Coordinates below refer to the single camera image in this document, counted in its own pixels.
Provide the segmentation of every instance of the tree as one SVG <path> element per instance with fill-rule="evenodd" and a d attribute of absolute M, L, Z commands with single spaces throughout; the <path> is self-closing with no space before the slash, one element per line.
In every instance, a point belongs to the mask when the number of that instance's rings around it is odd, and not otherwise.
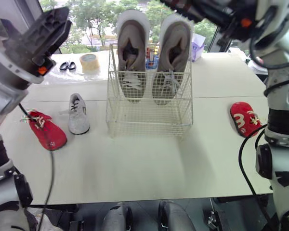
<path fill-rule="evenodd" d="M 39 0 L 39 3 L 43 11 L 49 11 L 56 7 L 57 2 L 55 0 Z"/>
<path fill-rule="evenodd" d="M 117 34 L 118 16 L 126 10 L 138 9 L 137 4 L 138 4 L 137 0 L 121 0 L 119 3 L 113 6 L 114 15 L 112 18 L 109 19 L 109 22 L 114 28 L 113 33 Z"/>
<path fill-rule="evenodd" d="M 158 42 L 161 23 L 168 15 L 172 13 L 173 11 L 169 7 L 165 6 L 159 1 L 151 0 L 149 2 L 146 15 L 151 24 L 150 37 L 152 38 L 153 43 Z"/>
<path fill-rule="evenodd" d="M 73 50 L 75 48 L 75 45 L 81 44 L 81 37 L 82 37 L 82 31 L 81 29 L 78 29 L 74 24 L 72 24 L 71 29 L 68 34 L 67 40 L 62 44 L 61 48 L 64 47 L 65 53 L 69 51 L 69 53 L 78 53 Z"/>
<path fill-rule="evenodd" d="M 194 25 L 194 33 L 206 37 L 206 40 L 204 41 L 206 48 L 208 48 L 210 45 L 215 31 L 216 26 L 207 19 L 204 19 L 200 23 Z"/>
<path fill-rule="evenodd" d="M 105 45 L 105 28 L 111 23 L 115 13 L 114 2 L 105 0 L 70 0 L 68 5 L 76 26 L 85 31 L 93 48 L 93 38 L 96 29 L 102 46 Z"/>

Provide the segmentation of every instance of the black cable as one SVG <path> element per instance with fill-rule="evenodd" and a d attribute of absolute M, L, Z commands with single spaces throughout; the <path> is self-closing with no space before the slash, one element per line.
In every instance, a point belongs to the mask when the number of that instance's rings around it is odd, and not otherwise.
<path fill-rule="evenodd" d="M 255 149 L 257 150 L 257 147 L 258 147 L 258 143 L 259 143 L 259 140 L 261 139 L 261 137 L 263 136 L 265 130 L 262 130 L 261 133 L 258 135 L 257 139 L 256 139 L 256 142 L 255 142 Z"/>
<path fill-rule="evenodd" d="M 268 28 L 273 17 L 275 16 L 275 13 L 276 13 L 276 9 L 274 7 L 269 8 L 263 17 L 263 24 L 255 30 L 254 35 L 250 38 L 250 57 L 251 57 L 251 59 L 258 66 L 261 66 L 261 67 L 266 68 L 268 70 L 276 70 L 276 69 L 282 69 L 282 68 L 289 67 L 289 63 L 277 64 L 277 65 L 262 64 L 261 62 L 259 62 L 259 60 L 257 60 L 256 55 L 254 53 L 256 40 Z"/>
<path fill-rule="evenodd" d="M 60 214 L 60 217 L 59 217 L 59 219 L 58 219 L 58 221 L 57 221 L 56 227 L 58 227 L 59 222 L 60 222 L 63 214 L 64 214 L 64 211 L 61 211 L 61 214 Z"/>
<path fill-rule="evenodd" d="M 242 174 L 243 174 L 243 176 L 244 176 L 244 178 L 245 178 L 245 180 L 246 180 L 246 182 L 247 182 L 247 184 L 248 184 L 248 186 L 249 186 L 249 188 L 250 188 L 250 190 L 251 190 L 251 192 L 252 192 L 252 195 L 253 195 L 253 197 L 255 198 L 255 200 L 256 200 L 256 202 L 257 202 L 257 204 L 258 204 L 258 206 L 259 206 L 262 214 L 264 215 L 266 221 L 268 222 L 268 225 L 269 225 L 270 229 L 271 229 L 272 231 L 275 231 L 275 228 L 274 228 L 274 226 L 273 226 L 272 223 L 271 223 L 271 219 L 270 219 L 269 215 L 267 214 L 266 210 L 264 209 L 264 207 L 261 205 L 261 201 L 260 201 L 259 197 L 257 196 L 257 194 L 256 194 L 256 192 L 255 192 L 255 190 L 254 190 L 254 188 L 253 188 L 253 186 L 252 186 L 249 178 L 247 177 L 247 175 L 246 175 L 246 173 L 245 173 L 245 170 L 244 170 L 244 167 L 243 167 L 243 164 L 242 164 L 242 153 L 243 153 L 243 149 L 244 149 L 244 146 L 245 146 L 246 142 L 247 142 L 256 132 L 260 131 L 261 129 L 265 128 L 266 126 L 267 126 L 267 124 L 262 125 L 260 128 L 257 128 L 256 130 L 254 130 L 248 137 L 246 137 L 246 138 L 244 139 L 244 141 L 242 142 L 241 147 L 240 147 L 239 156 L 238 156 L 238 162 L 239 162 L 239 166 L 240 166 L 241 172 L 242 172 Z"/>
<path fill-rule="evenodd" d="M 279 88 L 279 87 L 282 87 L 282 86 L 285 86 L 285 85 L 287 85 L 287 84 L 289 84 L 289 80 L 284 81 L 284 82 L 281 82 L 281 83 L 277 83 L 277 84 L 275 84 L 275 85 L 273 85 L 273 86 L 268 87 L 268 88 L 264 91 L 263 94 L 267 97 L 267 96 L 269 95 L 269 93 L 270 93 L 271 91 L 273 91 L 274 89 Z"/>
<path fill-rule="evenodd" d="M 25 113 L 25 115 L 31 119 L 31 121 L 34 121 L 39 128 L 40 125 L 36 122 L 36 120 L 24 109 L 24 107 L 19 104 L 18 105 L 20 107 L 20 109 Z M 44 132 L 44 136 L 45 136 L 45 139 L 47 140 L 47 144 L 48 144 L 48 148 L 51 149 L 50 147 L 50 142 L 48 140 L 48 137 L 47 137 L 47 134 L 46 132 Z M 49 189 L 48 189 L 48 193 L 47 193 L 47 197 L 46 197 L 46 200 L 45 200 L 45 203 L 44 203 L 44 208 L 42 210 L 42 216 L 40 218 L 40 223 L 39 223 L 39 229 L 38 231 L 40 231 L 41 227 L 42 227 L 42 222 L 43 222 L 43 219 L 44 219 L 44 215 L 45 215 L 45 211 L 46 211 L 46 207 L 47 207 L 47 204 L 48 204 L 48 201 L 49 201 L 49 198 L 52 194 L 52 190 L 53 190 L 53 183 L 54 183 L 54 157 L 53 157 L 53 152 L 51 150 L 49 150 L 49 153 L 50 153 L 50 157 L 51 157 L 51 182 L 50 182 L 50 186 L 49 186 Z"/>
<path fill-rule="evenodd" d="M 257 64 L 258 66 L 261 66 L 263 68 L 266 68 L 268 70 L 276 70 L 276 69 L 282 69 L 289 67 L 289 63 L 284 64 L 278 64 L 278 65 L 269 65 L 269 64 L 262 64 L 259 62 L 259 60 L 256 58 L 256 55 L 254 53 L 255 50 L 255 42 L 257 38 L 251 38 L 250 39 L 250 58 Z"/>
<path fill-rule="evenodd" d="M 16 168 L 15 166 L 14 166 L 14 168 L 15 168 L 15 172 L 16 172 L 18 175 L 20 175 L 21 173 L 20 173 L 20 171 L 18 170 L 18 168 Z"/>

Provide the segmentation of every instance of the scissors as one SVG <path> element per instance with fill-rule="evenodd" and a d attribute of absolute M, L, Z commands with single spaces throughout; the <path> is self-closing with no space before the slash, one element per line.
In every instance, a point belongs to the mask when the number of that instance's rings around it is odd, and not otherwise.
<path fill-rule="evenodd" d="M 69 69 L 70 71 L 75 70 L 76 69 L 76 65 L 74 62 L 64 62 L 61 64 L 60 66 L 60 70 L 61 71 L 66 71 L 67 69 Z"/>

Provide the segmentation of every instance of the white sneaker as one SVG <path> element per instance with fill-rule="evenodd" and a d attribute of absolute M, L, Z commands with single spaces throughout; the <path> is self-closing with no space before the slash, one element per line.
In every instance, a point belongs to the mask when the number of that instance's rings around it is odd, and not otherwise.
<path fill-rule="evenodd" d="M 86 104 L 78 93 L 72 94 L 70 98 L 68 129 L 76 135 L 84 134 L 90 129 Z"/>
<path fill-rule="evenodd" d="M 145 71 L 145 49 L 149 40 L 150 23 L 147 16 L 137 10 L 124 11 L 118 17 L 118 70 Z M 119 73 L 119 82 L 127 98 L 142 98 L 146 76 L 137 73 Z"/>
<path fill-rule="evenodd" d="M 162 23 L 159 35 L 161 47 L 158 72 L 153 82 L 153 98 L 172 99 L 178 92 L 190 52 L 192 37 L 191 24 L 177 14 L 169 15 Z M 155 101 L 158 105 L 166 105 L 169 101 Z"/>

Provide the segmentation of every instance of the orange light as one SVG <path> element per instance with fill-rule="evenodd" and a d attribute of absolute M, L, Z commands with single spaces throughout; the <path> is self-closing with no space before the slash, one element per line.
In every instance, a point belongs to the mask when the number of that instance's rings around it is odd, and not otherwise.
<path fill-rule="evenodd" d="M 41 66 L 41 67 L 39 67 L 39 73 L 41 74 L 41 75 L 44 75 L 45 73 L 47 73 L 47 68 L 46 67 L 44 67 L 44 66 Z"/>
<path fill-rule="evenodd" d="M 249 27 L 252 24 L 252 21 L 248 18 L 243 18 L 241 20 L 242 27 Z"/>

